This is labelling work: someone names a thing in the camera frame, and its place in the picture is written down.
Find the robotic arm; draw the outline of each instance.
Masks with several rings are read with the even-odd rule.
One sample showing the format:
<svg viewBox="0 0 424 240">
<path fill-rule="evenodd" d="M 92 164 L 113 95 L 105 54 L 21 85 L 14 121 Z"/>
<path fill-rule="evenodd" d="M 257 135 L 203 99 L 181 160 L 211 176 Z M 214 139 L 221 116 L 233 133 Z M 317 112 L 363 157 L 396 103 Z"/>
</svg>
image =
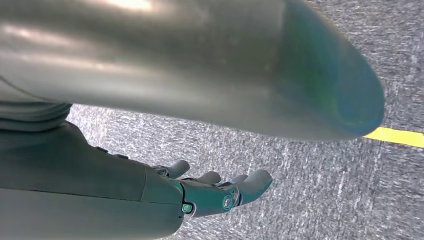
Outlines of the robotic arm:
<svg viewBox="0 0 424 240">
<path fill-rule="evenodd" d="M 109 154 L 71 104 L 308 141 L 366 135 L 384 113 L 366 60 L 300 0 L 2 0 L 0 239 L 161 238 L 272 182 Z"/>
</svg>

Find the silver metal cylinder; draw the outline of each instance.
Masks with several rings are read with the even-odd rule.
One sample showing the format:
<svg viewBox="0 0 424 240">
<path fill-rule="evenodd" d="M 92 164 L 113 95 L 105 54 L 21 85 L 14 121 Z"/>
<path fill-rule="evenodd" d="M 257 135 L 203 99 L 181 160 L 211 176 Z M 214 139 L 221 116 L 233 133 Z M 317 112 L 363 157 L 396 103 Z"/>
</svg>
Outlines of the silver metal cylinder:
<svg viewBox="0 0 424 240">
<path fill-rule="evenodd" d="M 1 96 L 301 140 L 365 135 L 384 111 L 364 58 L 299 0 L 2 0 L 0 76 Z"/>
</svg>

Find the yellow tape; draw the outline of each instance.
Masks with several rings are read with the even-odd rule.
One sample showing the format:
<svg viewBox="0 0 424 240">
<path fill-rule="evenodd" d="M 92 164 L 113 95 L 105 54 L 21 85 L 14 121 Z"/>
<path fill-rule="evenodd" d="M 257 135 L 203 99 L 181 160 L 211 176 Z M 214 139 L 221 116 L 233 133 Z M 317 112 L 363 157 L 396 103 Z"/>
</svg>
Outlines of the yellow tape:
<svg viewBox="0 0 424 240">
<path fill-rule="evenodd" d="M 420 132 L 379 127 L 364 138 L 424 148 L 424 134 Z"/>
</svg>

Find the gray carpet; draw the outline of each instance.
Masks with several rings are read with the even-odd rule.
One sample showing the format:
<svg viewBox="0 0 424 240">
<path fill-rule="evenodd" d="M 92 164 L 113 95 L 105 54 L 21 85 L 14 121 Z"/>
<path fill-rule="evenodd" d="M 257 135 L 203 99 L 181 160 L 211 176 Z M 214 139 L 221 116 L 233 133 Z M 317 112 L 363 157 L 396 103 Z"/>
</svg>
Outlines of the gray carpet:
<svg viewBox="0 0 424 240">
<path fill-rule="evenodd" d="M 385 87 L 384 126 L 424 132 L 424 1 L 313 0 Z M 89 142 L 150 165 L 191 163 L 224 179 L 267 169 L 274 183 L 229 214 L 186 220 L 168 239 L 424 239 L 424 148 L 370 139 L 288 141 L 220 126 L 76 105 Z"/>
</svg>

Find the green light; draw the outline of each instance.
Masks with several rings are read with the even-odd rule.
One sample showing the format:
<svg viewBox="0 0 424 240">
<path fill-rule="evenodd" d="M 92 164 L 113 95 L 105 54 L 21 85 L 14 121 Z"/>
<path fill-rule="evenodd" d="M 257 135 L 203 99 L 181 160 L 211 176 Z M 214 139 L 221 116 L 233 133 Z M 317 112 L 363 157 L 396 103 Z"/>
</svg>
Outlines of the green light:
<svg viewBox="0 0 424 240">
<path fill-rule="evenodd" d="M 189 214 L 192 211 L 193 207 L 190 204 L 183 204 L 182 211 L 186 214 Z"/>
</svg>

